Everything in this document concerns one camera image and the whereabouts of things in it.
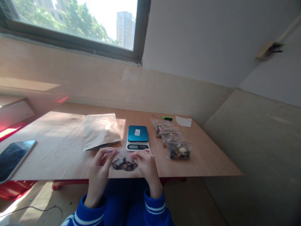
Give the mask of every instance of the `brown paper bag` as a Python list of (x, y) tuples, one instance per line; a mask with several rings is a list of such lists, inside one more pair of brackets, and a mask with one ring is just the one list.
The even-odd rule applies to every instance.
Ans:
[(108, 147), (121, 141), (115, 114), (86, 115), (84, 139), (84, 151)]

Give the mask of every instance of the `floor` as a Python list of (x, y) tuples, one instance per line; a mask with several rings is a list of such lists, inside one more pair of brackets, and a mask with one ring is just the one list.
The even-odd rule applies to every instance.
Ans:
[[(47, 209), (54, 205), (59, 209), (40, 212), (32, 208), (18, 211), (0, 218), (0, 226), (12, 225), (60, 225), (65, 218), (74, 213), (81, 197), (87, 193), (88, 185), (69, 185), (60, 191), (53, 191), (52, 183), (39, 181), (22, 198), (15, 202), (0, 201), (0, 216), (27, 206)], [(187, 182), (173, 182), (164, 186), (166, 205), (172, 213), (175, 225), (217, 225), (227, 226), (216, 204), (201, 178), (189, 178)]]

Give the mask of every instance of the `cable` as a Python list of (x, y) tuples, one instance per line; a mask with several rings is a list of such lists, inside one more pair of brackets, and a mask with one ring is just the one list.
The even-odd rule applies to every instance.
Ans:
[[(42, 211), (42, 212), (46, 212), (46, 211), (51, 210), (51, 209), (53, 209), (53, 208), (58, 208), (58, 209), (60, 210), (60, 212), (61, 212), (61, 218), (60, 218), (60, 221), (59, 221), (56, 225), (54, 225), (54, 226), (58, 226), (59, 223), (61, 222), (62, 218), (63, 218), (63, 211), (62, 211), (62, 209), (61, 209), (60, 207), (56, 206), (56, 205), (54, 205), (53, 207), (50, 207), (49, 209), (46, 209), (46, 210), (41, 210), (41, 209), (39, 209), (39, 208), (37, 208), (37, 207), (28, 206), (28, 207), (24, 207), (24, 208), (21, 208), (21, 209), (14, 210), (14, 211), (12, 211), (12, 212), (10, 212), (10, 213), (7, 213), (7, 214), (5, 214), (5, 215), (3, 215), (3, 216), (0, 216), (0, 218), (1, 218), (1, 217), (5, 217), (5, 216), (7, 216), (7, 215), (10, 215), (10, 214), (12, 214), (12, 213), (14, 213), (14, 212), (17, 212), (17, 211), (27, 209), (27, 208), (34, 208), (34, 209), (39, 210), (39, 211)], [(18, 226), (20, 226), (19, 224), (8, 224), (8, 225), (6, 225), (6, 226), (13, 226), (13, 225), (18, 225)]]

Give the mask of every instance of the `tree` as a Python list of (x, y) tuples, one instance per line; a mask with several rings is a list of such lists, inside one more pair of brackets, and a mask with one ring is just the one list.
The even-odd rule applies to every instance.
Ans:
[(64, 19), (67, 31), (71, 33), (101, 41), (108, 39), (101, 24), (90, 14), (86, 3), (78, 5), (77, 0), (69, 0)]
[(47, 28), (65, 29), (64, 25), (57, 22), (44, 7), (38, 8), (34, 0), (14, 0), (14, 5), (24, 22)]
[(13, 0), (21, 21), (45, 28), (57, 29), (74, 35), (118, 44), (108, 37), (105, 28), (89, 12), (87, 4), (78, 5), (77, 0), (65, 2), (62, 12), (65, 24), (59, 23), (44, 7), (38, 7), (35, 0)]

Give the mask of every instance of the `blue sleeve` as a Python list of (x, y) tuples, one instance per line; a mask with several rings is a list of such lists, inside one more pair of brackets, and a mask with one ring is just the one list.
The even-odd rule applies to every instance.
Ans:
[(103, 226), (103, 214), (108, 204), (106, 198), (102, 196), (98, 207), (90, 209), (84, 205), (86, 197), (82, 197), (76, 212), (68, 216), (61, 226)]
[(171, 226), (174, 225), (170, 210), (165, 205), (164, 193), (158, 199), (150, 197), (150, 190), (144, 191), (145, 210), (144, 221), (147, 226)]

